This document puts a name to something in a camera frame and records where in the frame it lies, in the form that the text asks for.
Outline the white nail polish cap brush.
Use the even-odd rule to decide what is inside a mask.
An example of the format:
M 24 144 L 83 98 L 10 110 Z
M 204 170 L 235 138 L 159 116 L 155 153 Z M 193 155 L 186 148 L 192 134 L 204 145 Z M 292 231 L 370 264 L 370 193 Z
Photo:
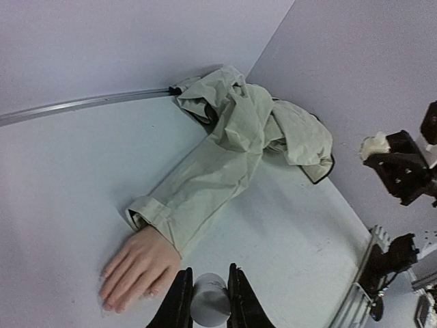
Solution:
M 200 275 L 193 286 L 191 317 L 202 327 L 218 327 L 231 315 L 225 281 L 217 274 Z

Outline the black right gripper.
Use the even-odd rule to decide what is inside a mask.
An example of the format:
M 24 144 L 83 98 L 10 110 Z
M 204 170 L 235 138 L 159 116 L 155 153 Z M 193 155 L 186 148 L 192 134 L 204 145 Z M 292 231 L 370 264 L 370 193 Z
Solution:
M 436 207 L 436 169 L 429 167 L 410 134 L 402 130 L 386 136 L 391 150 L 373 154 L 363 165 L 372 168 L 387 191 L 409 206 L 422 195 L 432 197 Z

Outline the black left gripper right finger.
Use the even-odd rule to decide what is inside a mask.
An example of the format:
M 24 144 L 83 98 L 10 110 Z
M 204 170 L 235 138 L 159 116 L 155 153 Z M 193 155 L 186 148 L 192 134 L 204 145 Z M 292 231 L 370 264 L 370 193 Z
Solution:
M 275 328 L 267 317 L 243 270 L 235 263 L 229 267 L 227 283 L 231 314 L 228 328 Z

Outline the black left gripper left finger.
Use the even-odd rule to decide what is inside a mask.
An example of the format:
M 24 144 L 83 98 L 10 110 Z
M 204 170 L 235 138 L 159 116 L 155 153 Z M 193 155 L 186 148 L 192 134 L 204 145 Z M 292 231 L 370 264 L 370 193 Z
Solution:
M 193 271 L 190 267 L 176 275 L 157 313 L 147 328 L 192 328 L 191 301 Z

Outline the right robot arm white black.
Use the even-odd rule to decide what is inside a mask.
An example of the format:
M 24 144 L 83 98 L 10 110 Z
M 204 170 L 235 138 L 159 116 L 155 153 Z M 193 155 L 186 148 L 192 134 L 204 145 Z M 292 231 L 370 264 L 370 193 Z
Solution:
M 372 168 L 386 190 L 400 204 L 408 206 L 422 195 L 436 198 L 436 166 L 431 166 L 419 145 L 410 134 L 402 130 L 386 135 L 377 133 L 363 140 L 360 150 L 363 165 Z M 369 273 L 365 281 L 371 293 L 376 294 L 388 287 L 391 281 L 377 284 L 383 277 L 397 275 L 417 263 L 419 249 L 414 246 L 414 234 L 409 233 L 394 239 L 386 252 L 374 252 L 376 259 L 366 266 Z

